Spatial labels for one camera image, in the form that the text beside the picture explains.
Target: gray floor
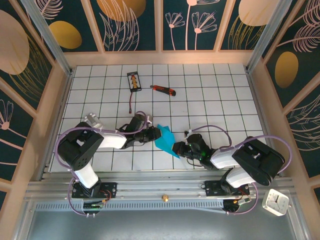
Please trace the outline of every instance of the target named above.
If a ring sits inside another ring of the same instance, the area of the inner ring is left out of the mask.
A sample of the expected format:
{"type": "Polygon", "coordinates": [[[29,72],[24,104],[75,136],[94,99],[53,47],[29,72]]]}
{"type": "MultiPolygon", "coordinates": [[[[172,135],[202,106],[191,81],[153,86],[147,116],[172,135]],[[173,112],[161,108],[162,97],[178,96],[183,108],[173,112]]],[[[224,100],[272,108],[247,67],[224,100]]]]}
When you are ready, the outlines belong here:
{"type": "Polygon", "coordinates": [[[294,240],[289,214],[244,215],[199,210],[110,211],[96,218],[35,212],[28,240],[294,240]]]}

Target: gold circle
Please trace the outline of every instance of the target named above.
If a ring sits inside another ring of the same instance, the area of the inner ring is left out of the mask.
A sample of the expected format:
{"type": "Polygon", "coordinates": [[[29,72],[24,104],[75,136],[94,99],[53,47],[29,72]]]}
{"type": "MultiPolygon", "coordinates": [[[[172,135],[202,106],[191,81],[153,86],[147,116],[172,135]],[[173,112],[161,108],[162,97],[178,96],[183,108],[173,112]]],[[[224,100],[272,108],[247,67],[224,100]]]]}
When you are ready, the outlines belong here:
{"type": "Polygon", "coordinates": [[[275,82],[280,88],[289,87],[298,73],[299,61],[290,51],[282,53],[275,64],[275,82]]]}
{"type": "Polygon", "coordinates": [[[239,18],[248,26],[263,26],[269,22],[279,0],[241,0],[239,18]]]}
{"type": "Polygon", "coordinates": [[[5,11],[0,10],[0,70],[18,75],[29,61],[28,35],[20,23],[5,11]]]}
{"type": "Polygon", "coordinates": [[[55,21],[49,28],[58,44],[66,49],[76,49],[82,43],[80,32],[66,21],[55,21]]]}
{"type": "Polygon", "coordinates": [[[136,18],[140,17],[146,9],[146,0],[96,0],[96,2],[107,17],[119,22],[131,20],[130,9],[136,18]],[[129,16],[126,14],[123,2],[129,11],[129,16]]]}
{"type": "Polygon", "coordinates": [[[165,195],[162,196],[161,199],[162,199],[162,201],[164,201],[164,202],[168,202],[168,201],[169,201],[169,196],[165,194],[165,195]]]}

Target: alarm clock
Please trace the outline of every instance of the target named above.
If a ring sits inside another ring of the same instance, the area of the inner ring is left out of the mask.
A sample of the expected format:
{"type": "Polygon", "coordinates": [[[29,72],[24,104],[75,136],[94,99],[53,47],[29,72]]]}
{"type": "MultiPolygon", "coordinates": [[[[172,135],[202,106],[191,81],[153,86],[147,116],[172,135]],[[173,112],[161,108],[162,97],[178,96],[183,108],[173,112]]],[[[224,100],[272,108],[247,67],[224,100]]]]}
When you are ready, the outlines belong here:
{"type": "Polygon", "coordinates": [[[283,193],[274,189],[267,191],[262,201],[262,207],[277,216],[285,215],[288,206],[289,198],[283,193]]]}

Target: red wire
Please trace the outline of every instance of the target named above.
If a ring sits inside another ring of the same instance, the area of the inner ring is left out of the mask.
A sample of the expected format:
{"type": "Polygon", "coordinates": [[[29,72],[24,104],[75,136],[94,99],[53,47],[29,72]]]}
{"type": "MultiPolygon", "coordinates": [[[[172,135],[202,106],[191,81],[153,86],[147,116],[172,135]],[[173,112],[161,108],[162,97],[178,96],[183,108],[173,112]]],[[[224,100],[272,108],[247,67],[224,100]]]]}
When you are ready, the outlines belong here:
{"type": "Polygon", "coordinates": [[[131,95],[130,95],[130,101],[129,101],[129,114],[131,114],[132,110],[131,110],[131,98],[132,98],[132,94],[133,92],[131,92],[131,95]]]}

